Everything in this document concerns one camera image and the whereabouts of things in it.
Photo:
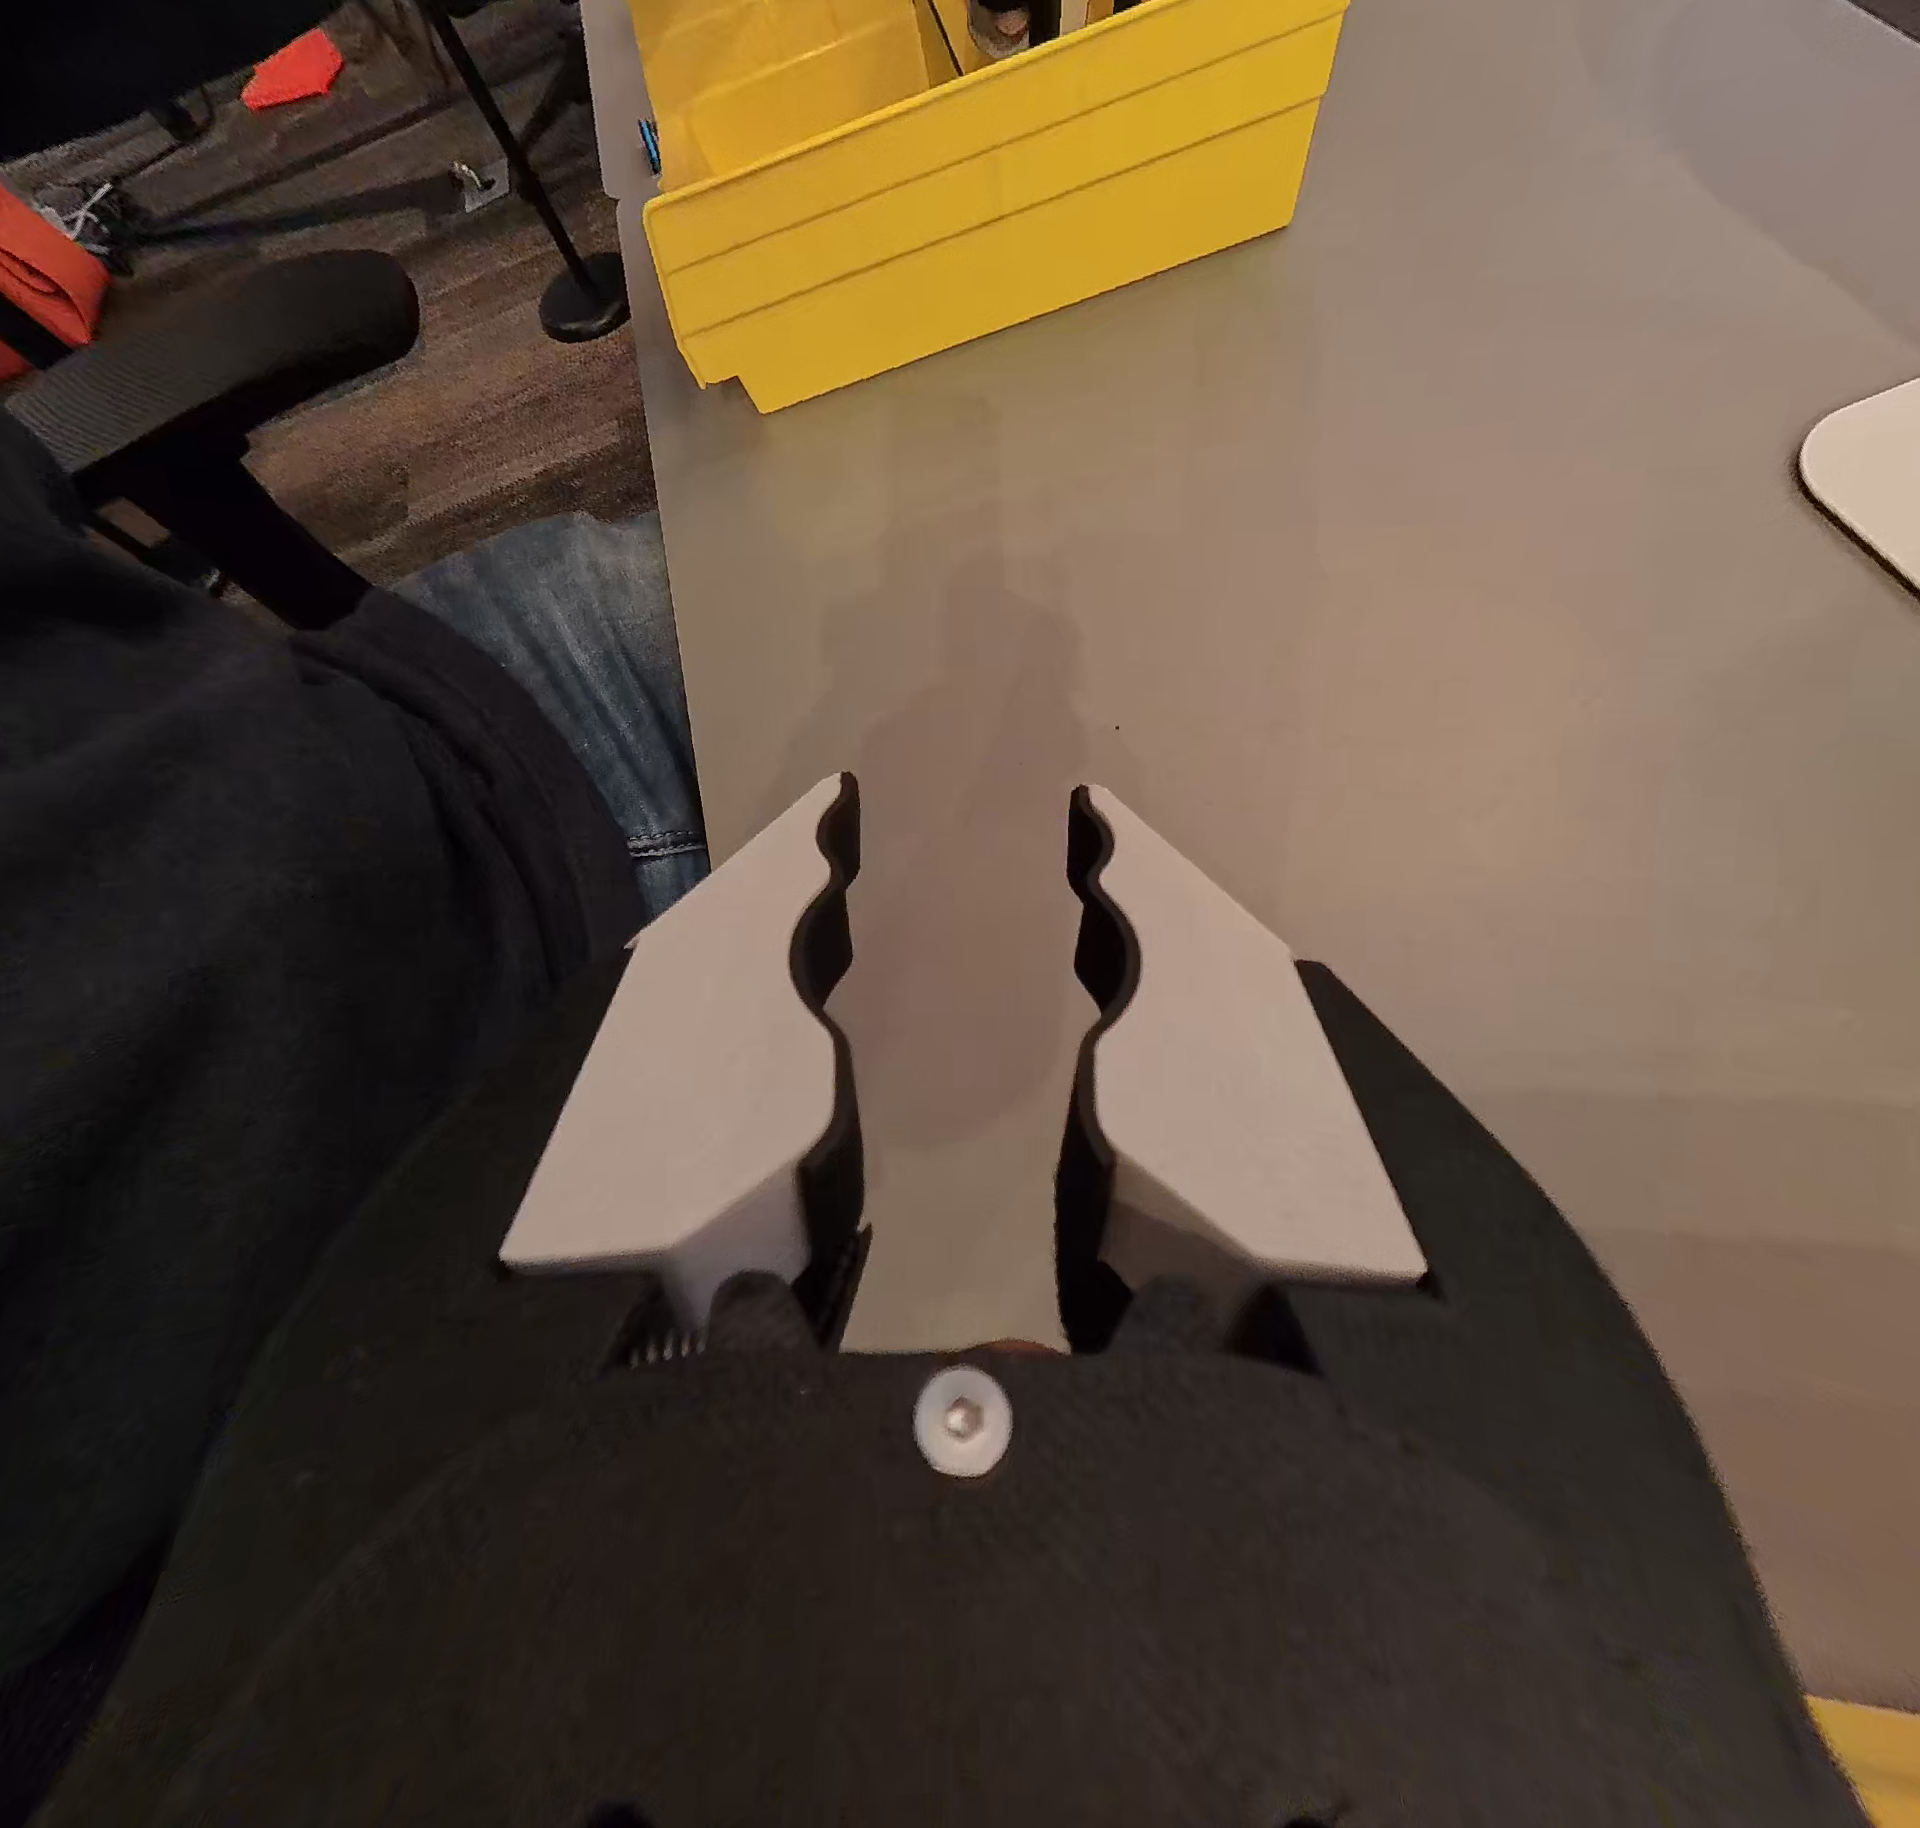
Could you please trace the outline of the orange floor object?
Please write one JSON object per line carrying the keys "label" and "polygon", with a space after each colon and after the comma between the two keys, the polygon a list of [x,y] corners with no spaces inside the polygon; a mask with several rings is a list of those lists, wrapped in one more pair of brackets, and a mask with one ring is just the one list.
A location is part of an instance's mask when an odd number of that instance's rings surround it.
{"label": "orange floor object", "polygon": [[[326,95],[345,55],[323,29],[307,31],[252,68],[240,98],[271,113]],[[78,221],[93,209],[43,211],[4,189],[4,379],[46,370],[96,340],[110,297],[110,264],[84,247]]]}

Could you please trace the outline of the yellow plastic bin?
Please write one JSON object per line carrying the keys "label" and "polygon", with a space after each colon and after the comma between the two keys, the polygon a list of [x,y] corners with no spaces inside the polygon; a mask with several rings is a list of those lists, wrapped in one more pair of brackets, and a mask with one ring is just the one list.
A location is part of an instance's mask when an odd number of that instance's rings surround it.
{"label": "yellow plastic bin", "polygon": [[1916,1826],[1916,1714],[1832,1699],[1808,1699],[1808,1714],[1868,1818]]}
{"label": "yellow plastic bin", "polygon": [[762,414],[1287,231],[1353,6],[625,2],[664,316]]}

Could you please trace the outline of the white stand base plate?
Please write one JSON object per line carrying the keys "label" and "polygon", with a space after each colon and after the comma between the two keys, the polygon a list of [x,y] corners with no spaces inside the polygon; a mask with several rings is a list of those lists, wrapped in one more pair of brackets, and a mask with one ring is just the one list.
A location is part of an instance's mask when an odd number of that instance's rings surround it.
{"label": "white stand base plate", "polygon": [[1796,475],[1848,540],[1916,593],[1916,379],[1811,423]]}

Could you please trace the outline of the person's blue jeans leg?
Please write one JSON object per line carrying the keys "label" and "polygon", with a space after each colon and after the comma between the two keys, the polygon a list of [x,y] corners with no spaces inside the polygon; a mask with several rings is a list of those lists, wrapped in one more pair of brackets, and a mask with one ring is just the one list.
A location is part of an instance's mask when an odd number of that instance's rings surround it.
{"label": "person's blue jeans leg", "polygon": [[405,576],[395,592],[487,653],[566,737],[625,837],[644,920],[708,876],[657,510],[533,520]]}

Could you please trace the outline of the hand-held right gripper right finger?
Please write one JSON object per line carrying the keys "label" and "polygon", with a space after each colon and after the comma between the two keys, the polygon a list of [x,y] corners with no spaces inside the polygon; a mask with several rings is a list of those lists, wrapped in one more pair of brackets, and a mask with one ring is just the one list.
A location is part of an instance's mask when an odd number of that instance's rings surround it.
{"label": "hand-held right gripper right finger", "polygon": [[1283,1286],[1418,1289],[1425,1254],[1289,945],[1107,786],[1070,797],[1095,1024],[1059,1148],[1059,1323],[1107,1349],[1152,1280],[1229,1323]]}

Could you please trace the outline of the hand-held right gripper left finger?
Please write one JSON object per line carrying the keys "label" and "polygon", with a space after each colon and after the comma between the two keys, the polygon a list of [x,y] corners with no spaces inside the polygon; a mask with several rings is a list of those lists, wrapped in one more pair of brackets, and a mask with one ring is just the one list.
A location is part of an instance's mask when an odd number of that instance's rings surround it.
{"label": "hand-held right gripper left finger", "polygon": [[684,1335],[742,1273],[845,1337],[869,1251],[851,967],[862,791],[823,776],[648,923],[501,1242],[511,1273],[653,1276]]}

